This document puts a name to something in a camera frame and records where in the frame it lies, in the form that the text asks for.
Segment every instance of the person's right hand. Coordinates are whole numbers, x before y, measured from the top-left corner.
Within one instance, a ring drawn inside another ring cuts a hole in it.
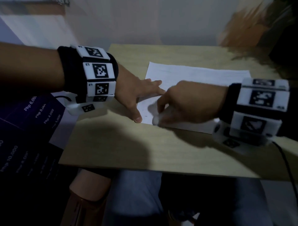
[[[174,107],[171,114],[166,114],[160,119],[159,124],[203,123],[217,118],[227,90],[226,86],[180,81],[170,87],[157,101],[159,113],[164,110],[166,104]]]

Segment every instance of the person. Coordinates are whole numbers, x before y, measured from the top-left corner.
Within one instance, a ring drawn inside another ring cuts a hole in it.
[[[160,122],[202,123],[218,117],[227,102],[230,88],[181,81],[167,91],[159,88],[162,81],[140,80],[120,63],[115,98],[142,121],[136,107],[138,97],[162,95],[158,111],[166,104],[176,111]],[[11,101],[49,92],[62,91],[64,71],[57,50],[0,43],[0,92],[3,101]],[[295,115],[296,92],[291,92],[287,117],[279,135],[293,137],[285,127]],[[196,176],[200,183],[200,225],[273,225],[266,197],[259,180]],[[113,178],[103,225],[166,225],[166,212],[159,199],[162,173],[122,170]]]

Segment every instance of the table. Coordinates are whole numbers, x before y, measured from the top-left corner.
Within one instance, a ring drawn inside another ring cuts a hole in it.
[[[250,70],[254,78],[278,79],[266,51],[258,48],[113,44],[109,52],[133,74],[146,76],[149,62]],[[298,180],[298,143],[277,138]],[[136,124],[116,100],[81,115],[60,164],[185,174],[289,180],[278,149],[269,145],[244,156],[215,143],[211,135]]]

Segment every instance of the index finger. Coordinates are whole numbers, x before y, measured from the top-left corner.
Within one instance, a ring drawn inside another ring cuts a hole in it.
[[[167,91],[157,100],[157,111],[158,113],[162,112],[166,106],[166,104],[170,103],[170,95]]]

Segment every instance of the hand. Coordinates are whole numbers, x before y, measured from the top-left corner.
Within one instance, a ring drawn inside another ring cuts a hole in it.
[[[118,67],[119,74],[116,82],[115,98],[131,112],[133,121],[140,123],[142,117],[136,107],[137,98],[151,94],[164,94],[165,90],[159,88],[162,81],[140,80],[119,63]]]
[[[160,124],[203,123],[218,117],[227,90],[226,86],[180,81],[169,88],[157,101],[159,113],[164,110],[166,104],[174,107],[171,114],[163,116]]]

